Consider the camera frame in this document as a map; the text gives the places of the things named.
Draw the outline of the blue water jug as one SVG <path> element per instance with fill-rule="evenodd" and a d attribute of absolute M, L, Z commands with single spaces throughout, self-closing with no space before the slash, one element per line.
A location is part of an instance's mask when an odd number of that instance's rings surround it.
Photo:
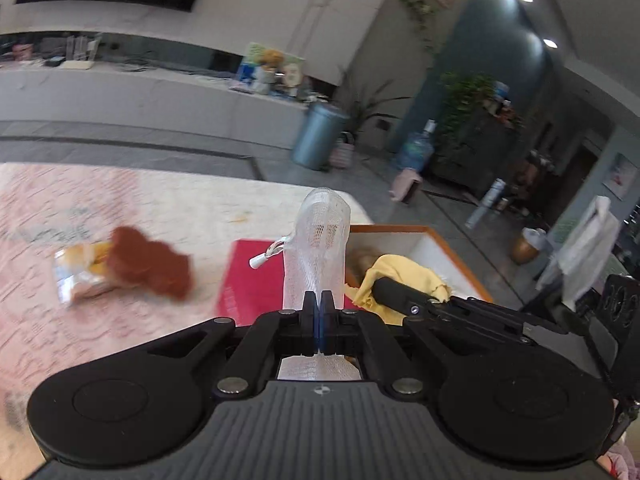
<path fill-rule="evenodd" d="M 437 122 L 430 119 L 422 131 L 409 134 L 396 155 L 395 166 L 397 169 L 412 169 L 420 174 L 434 153 L 432 134 L 436 126 Z"/>

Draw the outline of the brown cloud-shaped sponge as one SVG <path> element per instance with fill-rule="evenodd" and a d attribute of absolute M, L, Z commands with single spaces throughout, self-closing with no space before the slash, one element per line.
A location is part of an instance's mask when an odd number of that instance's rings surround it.
<path fill-rule="evenodd" d="M 169 244 L 150 240 L 133 226 L 111 234 L 106 258 L 108 278 L 118 286 L 143 288 L 156 296 L 183 301 L 193 288 L 191 258 Z"/>

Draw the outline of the blue-grey pedal trash bin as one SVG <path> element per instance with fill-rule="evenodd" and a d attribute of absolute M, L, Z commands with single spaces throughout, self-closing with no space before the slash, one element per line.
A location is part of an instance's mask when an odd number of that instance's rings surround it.
<path fill-rule="evenodd" d="M 312 103 L 299 130 L 292 161 L 311 170 L 328 166 L 329 157 L 349 116 L 341 108 L 323 102 Z"/>

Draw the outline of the yellow snack packet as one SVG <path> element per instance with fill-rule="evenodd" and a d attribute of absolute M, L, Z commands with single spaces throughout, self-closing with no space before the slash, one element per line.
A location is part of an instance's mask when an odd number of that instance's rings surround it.
<path fill-rule="evenodd" d="M 115 284 L 107 276 L 110 242 L 82 243 L 58 250 L 53 274 L 58 299 L 65 307 L 110 292 Z"/>

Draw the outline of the pink woven basket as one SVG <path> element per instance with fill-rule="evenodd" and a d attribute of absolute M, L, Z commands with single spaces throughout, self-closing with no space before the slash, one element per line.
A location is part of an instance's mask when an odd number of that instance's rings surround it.
<path fill-rule="evenodd" d="M 354 136 L 348 131 L 342 131 L 329 157 L 330 166 L 336 169 L 348 169 L 352 166 L 354 151 Z"/>

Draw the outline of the dark shelf cabinet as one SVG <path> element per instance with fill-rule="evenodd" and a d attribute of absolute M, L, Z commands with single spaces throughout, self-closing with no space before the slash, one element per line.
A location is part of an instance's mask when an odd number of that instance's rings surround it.
<path fill-rule="evenodd" d="M 439 142 L 426 172 L 481 198 L 496 179 L 506 178 L 520 137 L 518 122 L 479 108 L 456 133 Z"/>

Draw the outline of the yellow cloth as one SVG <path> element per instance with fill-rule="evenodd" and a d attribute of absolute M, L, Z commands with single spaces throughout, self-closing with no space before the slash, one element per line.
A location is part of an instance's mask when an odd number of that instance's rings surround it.
<path fill-rule="evenodd" d="M 367 270 L 362 283 L 357 287 L 346 285 L 344 294 L 355 307 L 377 314 L 390 325 L 401 326 L 406 316 L 378 304 L 373 299 L 372 286 L 378 278 L 391 278 L 419 292 L 434 296 L 440 302 L 447 302 L 451 296 L 450 287 L 431 269 L 424 268 L 405 256 L 382 255 Z"/>

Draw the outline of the white marble tv console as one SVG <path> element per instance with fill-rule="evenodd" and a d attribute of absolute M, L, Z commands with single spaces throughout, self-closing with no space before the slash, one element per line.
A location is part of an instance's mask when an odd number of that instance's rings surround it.
<path fill-rule="evenodd" d="M 302 104 L 173 70 L 125 72 L 111 63 L 88 70 L 1 67 L 1 118 L 14 122 L 88 122 L 292 148 L 305 116 Z"/>

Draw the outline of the white mesh net pouch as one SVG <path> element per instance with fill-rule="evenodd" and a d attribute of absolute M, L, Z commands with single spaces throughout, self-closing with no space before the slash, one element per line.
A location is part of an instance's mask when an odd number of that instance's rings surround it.
<path fill-rule="evenodd" d="M 285 309 L 303 307 L 307 292 L 316 300 L 312 317 L 314 354 L 284 359 L 279 367 L 280 380 L 348 382 L 360 378 L 356 365 L 329 352 L 329 323 L 322 318 L 329 311 L 322 299 L 325 292 L 331 295 L 336 310 L 344 308 L 349 231 L 349 204 L 329 188 L 316 188 L 303 200 L 292 233 L 248 260 L 248 265 L 256 270 L 274 257 L 283 257 Z"/>

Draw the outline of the green potted floor plant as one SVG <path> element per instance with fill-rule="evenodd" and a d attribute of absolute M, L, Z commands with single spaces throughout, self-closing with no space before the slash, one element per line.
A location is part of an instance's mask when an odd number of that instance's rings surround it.
<path fill-rule="evenodd" d="M 397 119 L 394 114 L 381 112 L 381 107 L 410 99 L 410 96 L 383 96 L 386 89 L 394 82 L 387 79 L 373 90 L 366 84 L 358 84 L 355 76 L 341 67 L 342 81 L 334 93 L 337 105 L 348 116 L 345 132 L 358 136 L 362 128 L 371 119 Z"/>

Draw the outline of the teddy bear figure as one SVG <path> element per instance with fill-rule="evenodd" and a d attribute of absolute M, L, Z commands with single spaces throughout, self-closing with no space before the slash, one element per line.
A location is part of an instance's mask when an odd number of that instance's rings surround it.
<path fill-rule="evenodd" d="M 276 81 L 277 72 L 284 61 L 284 54 L 279 50 L 267 49 L 260 55 L 254 70 L 252 91 L 265 96 Z"/>

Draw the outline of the brown plush towel toy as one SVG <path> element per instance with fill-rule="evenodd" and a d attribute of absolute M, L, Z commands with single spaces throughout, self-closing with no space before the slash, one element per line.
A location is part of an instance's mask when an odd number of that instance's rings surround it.
<path fill-rule="evenodd" d="M 345 278 L 349 286 L 359 286 L 367 270 L 382 256 L 382 252 L 373 247 L 359 247 L 346 255 Z"/>

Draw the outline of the white wifi router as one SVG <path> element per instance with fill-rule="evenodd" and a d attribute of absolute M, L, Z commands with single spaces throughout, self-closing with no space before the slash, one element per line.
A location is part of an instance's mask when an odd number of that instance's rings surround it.
<path fill-rule="evenodd" d="M 69 36 L 66 38 L 64 61 L 62 70 L 90 70 L 96 60 L 101 34 L 93 37 L 85 35 Z"/>

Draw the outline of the orange open cardboard box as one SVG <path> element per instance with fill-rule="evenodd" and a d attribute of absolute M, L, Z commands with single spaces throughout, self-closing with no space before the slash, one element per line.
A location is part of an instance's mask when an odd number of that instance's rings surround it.
<path fill-rule="evenodd" d="M 382 255 L 405 256 L 431 269 L 450 287 L 454 296 L 494 301 L 463 260 L 429 226 L 355 224 L 350 227 L 346 255 L 359 247 L 376 248 Z"/>

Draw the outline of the pink wonderlab box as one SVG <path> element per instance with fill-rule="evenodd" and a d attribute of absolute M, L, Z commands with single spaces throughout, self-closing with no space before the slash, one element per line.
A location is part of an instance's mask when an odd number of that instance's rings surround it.
<path fill-rule="evenodd" d="M 251 238 L 232 244 L 213 316 L 232 318 L 236 326 L 247 326 L 271 311 L 303 309 L 304 293 L 291 299 L 284 287 L 285 265 L 292 260 L 287 250 L 269 258 L 258 269 L 250 266 L 250 259 L 260 256 L 270 245 L 271 240 Z"/>

